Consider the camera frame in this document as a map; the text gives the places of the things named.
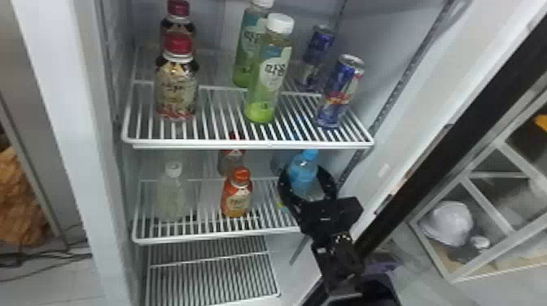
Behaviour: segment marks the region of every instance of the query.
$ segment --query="energy drink can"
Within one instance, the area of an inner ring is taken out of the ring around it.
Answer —
[[[309,41],[295,79],[302,90],[313,91],[316,88],[323,60],[334,42],[335,31],[324,24],[313,26],[312,39]]]
[[[335,129],[347,111],[359,80],[365,72],[365,63],[353,55],[341,55],[326,82],[323,103],[317,110],[317,125]]]

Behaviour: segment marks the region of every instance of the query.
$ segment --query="orange juice bottle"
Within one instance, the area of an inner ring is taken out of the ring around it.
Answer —
[[[221,210],[227,217],[244,216],[251,207],[251,172],[245,167],[237,167],[226,178],[222,191]]]

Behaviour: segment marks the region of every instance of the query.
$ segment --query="drink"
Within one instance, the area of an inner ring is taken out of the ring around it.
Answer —
[[[158,178],[155,214],[163,221],[176,221],[189,216],[195,202],[182,163],[170,161]]]
[[[266,32],[266,17],[273,4],[274,0],[253,0],[243,13],[233,76],[237,86],[249,85],[252,61],[259,47],[260,36]]]
[[[291,59],[292,33],[295,21],[283,14],[268,15],[266,34],[260,39],[260,48],[252,66],[252,77],[247,92],[245,116],[256,123],[274,119],[278,93]]]
[[[313,26],[312,39],[302,58],[302,64],[296,77],[296,83],[303,90],[312,91],[317,86],[317,78],[326,53],[335,41],[335,31],[324,24]]]
[[[235,132],[230,132],[230,139],[234,140]],[[245,150],[233,149],[233,150],[220,150],[218,152],[217,170],[223,177],[229,177],[230,174],[237,167],[243,166],[243,157],[245,156]]]
[[[195,114],[199,70],[192,55],[190,37],[167,32],[164,53],[155,61],[157,113],[169,120],[187,120]]]
[[[167,1],[168,14],[160,23],[161,45],[164,44],[165,34],[168,31],[178,31],[188,34],[195,42],[195,26],[188,18],[190,4],[186,0]]]
[[[302,199],[307,199],[309,188],[317,176],[318,150],[304,150],[292,159],[287,170],[292,191]]]
[[[232,175],[226,178],[221,199],[221,210],[224,216],[237,218],[248,212],[252,201],[250,177],[249,169],[237,167]]]
[[[323,104],[317,111],[317,125],[323,128],[338,128],[339,120],[347,111],[359,80],[363,76],[365,63],[353,55],[341,55],[325,86]]]

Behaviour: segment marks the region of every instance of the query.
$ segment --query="blue bottle cap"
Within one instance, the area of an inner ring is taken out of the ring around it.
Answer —
[[[304,150],[302,151],[302,156],[307,160],[315,160],[319,154],[318,150]]]

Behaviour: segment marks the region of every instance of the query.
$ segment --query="bottle neck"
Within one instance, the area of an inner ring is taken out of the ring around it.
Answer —
[[[188,19],[188,16],[177,16],[177,15],[167,14],[165,19],[171,21],[174,24],[189,24],[190,23],[190,19]]]
[[[249,186],[249,181],[240,182],[240,181],[235,181],[233,178],[230,179],[230,183],[231,183],[234,187],[239,188],[239,189],[244,189],[244,188],[246,188],[247,186]]]
[[[191,53],[187,55],[178,55],[178,54],[174,54],[173,52],[169,52],[167,50],[164,50],[163,56],[169,62],[175,62],[175,63],[189,63],[194,59],[194,56],[192,56]]]

